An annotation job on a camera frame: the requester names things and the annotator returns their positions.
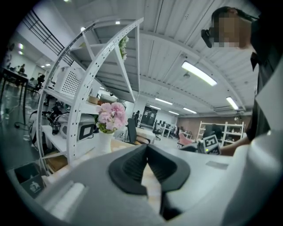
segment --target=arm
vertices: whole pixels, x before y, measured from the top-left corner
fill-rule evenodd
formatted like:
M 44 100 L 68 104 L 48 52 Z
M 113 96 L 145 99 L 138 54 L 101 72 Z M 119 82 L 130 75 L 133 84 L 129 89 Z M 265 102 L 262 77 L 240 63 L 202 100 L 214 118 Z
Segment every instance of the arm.
M 231 145 L 227 145 L 225 147 L 221 148 L 221 153 L 222 155 L 230 155 L 233 156 L 235 150 L 237 147 L 241 146 L 241 145 L 245 145 L 245 144 L 250 144 L 251 141 L 248 139 L 248 137 L 244 137 L 238 141 L 236 141 L 235 143 L 231 144 Z

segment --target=ceiling light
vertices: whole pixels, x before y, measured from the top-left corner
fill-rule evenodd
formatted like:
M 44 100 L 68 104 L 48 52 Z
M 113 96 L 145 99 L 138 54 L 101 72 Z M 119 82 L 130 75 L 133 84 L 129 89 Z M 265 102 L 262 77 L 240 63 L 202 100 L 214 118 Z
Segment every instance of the ceiling light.
M 156 99 L 157 101 L 161 101 L 161 102 L 163 102 L 163 103 L 172 105 L 172 103 L 170 103 L 170 102 L 167 102 L 167 101 L 164 101 L 164 100 L 160 100 L 160 99 L 158 99 L 158 98 L 155 98 L 155 99 Z
M 157 108 L 157 107 L 154 107 L 154 106 L 152 106 L 152 105 L 149 105 L 150 107 L 152 107 L 152 108 L 156 108 L 156 109 L 158 109 L 158 110 L 161 110 L 161 108 Z
M 239 107 L 237 106 L 237 104 L 235 103 L 235 101 L 231 98 L 231 97 L 227 97 L 226 100 L 230 103 L 230 105 L 235 109 L 238 110 Z
M 172 113 L 172 114 L 175 114 L 175 115 L 179 115 L 178 113 L 175 113 L 175 112 L 172 112 L 172 111 L 169 111 L 170 113 Z
M 190 110 L 190 109 L 188 109 L 188 108 L 183 108 L 183 109 L 186 110 L 186 111 L 189 111 L 189 112 L 192 112 L 192 113 L 196 114 L 195 111 L 192 111 L 192 110 Z
M 191 65 L 189 62 L 185 61 L 182 64 L 182 68 L 186 69 L 187 71 L 195 74 L 196 76 L 200 77 L 204 81 L 206 81 L 211 86 L 215 86 L 217 82 L 215 82 L 211 77 L 209 77 L 206 73 L 202 72 L 195 66 Z

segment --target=staircase railing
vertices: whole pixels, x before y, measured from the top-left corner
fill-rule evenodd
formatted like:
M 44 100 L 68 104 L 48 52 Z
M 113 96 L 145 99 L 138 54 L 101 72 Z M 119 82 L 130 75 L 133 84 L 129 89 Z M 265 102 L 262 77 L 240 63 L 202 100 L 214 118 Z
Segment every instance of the staircase railing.
M 48 46 L 57 56 L 64 49 L 64 46 L 59 42 L 58 39 L 51 33 L 51 31 L 44 25 L 36 13 L 31 10 L 23 19 L 23 23 L 28 29 L 34 33 L 46 46 Z M 70 55 L 66 54 L 63 60 L 68 64 L 72 65 L 73 59 Z

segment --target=table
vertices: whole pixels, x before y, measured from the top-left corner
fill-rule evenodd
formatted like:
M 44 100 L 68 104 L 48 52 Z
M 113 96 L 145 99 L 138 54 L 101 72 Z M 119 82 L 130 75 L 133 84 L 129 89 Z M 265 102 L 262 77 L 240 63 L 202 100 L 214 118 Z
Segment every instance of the table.
M 167 138 L 168 138 L 168 137 L 169 137 L 169 134 L 170 134 L 171 129 L 170 129 L 170 128 L 163 128 L 162 136 L 164 136 L 164 131 L 165 131 L 165 130 L 168 130 L 168 135 L 167 135 Z
M 186 132 L 184 132 L 184 131 L 180 131 L 180 132 L 183 133 L 183 134 L 185 134 L 186 137 L 187 137 L 187 136 L 190 136 L 190 139 L 191 139 L 191 134 L 188 134 L 188 133 L 186 133 Z
M 149 139 L 150 143 L 154 144 L 155 134 L 152 131 L 148 131 L 148 130 L 137 128 L 137 127 L 136 127 L 136 131 L 137 131 L 137 135 L 139 135 L 143 138 Z
M 133 144 L 125 143 L 120 140 L 112 139 L 111 140 L 111 152 L 121 150 L 123 148 L 132 147 Z M 80 158 L 74 160 L 74 165 L 77 166 L 80 163 L 95 157 L 95 150 L 91 150 L 88 153 L 84 154 Z M 70 165 L 66 165 L 57 172 L 52 175 L 46 177 L 42 176 L 43 181 L 47 186 L 51 186 L 55 181 L 60 179 L 66 173 L 71 170 Z M 161 206 L 161 185 L 154 176 L 151 168 L 147 164 L 145 170 L 143 172 L 143 177 L 141 180 L 141 184 L 146 187 L 148 193 L 148 202 L 150 206 L 154 209 L 154 211 L 158 214 Z
M 14 78 L 19 79 L 23 82 L 22 88 L 21 88 L 21 93 L 20 93 L 20 96 L 19 96 L 19 104 L 21 104 L 22 92 L 23 92 L 23 87 L 24 87 L 24 83 L 25 83 L 25 91 L 23 93 L 23 124 L 26 125 L 25 110 L 26 110 L 26 95 L 27 95 L 28 78 L 25 77 L 25 76 L 22 76 L 22 75 L 20 75 L 16 72 L 13 72 L 9 69 L 6 69 L 6 68 L 2 68 L 2 69 L 3 69 L 3 74 L 14 77 Z M 1 111 L 2 96 L 3 96 L 4 89 L 5 89 L 6 81 L 7 81 L 7 77 L 4 76 L 4 81 L 3 81 L 2 91 L 1 91 L 1 97 L 0 97 L 0 111 Z

